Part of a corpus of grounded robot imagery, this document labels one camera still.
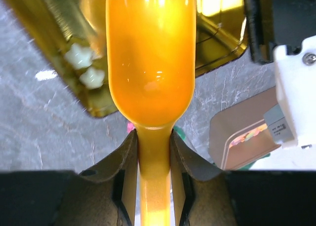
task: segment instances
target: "marble surface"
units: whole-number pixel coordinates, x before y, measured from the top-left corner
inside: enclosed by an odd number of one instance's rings
[[[195,150],[211,161],[211,118],[274,85],[273,65],[252,64],[246,51],[240,59],[196,79],[191,105],[177,126],[184,129]],[[80,172],[118,147],[127,136],[126,126],[119,112],[102,119],[85,112],[0,0],[0,170]],[[309,158],[307,168],[316,169],[315,150],[296,151],[300,154],[283,158],[287,165],[276,164],[284,156],[283,150],[277,150],[254,168],[304,169],[304,159]]]

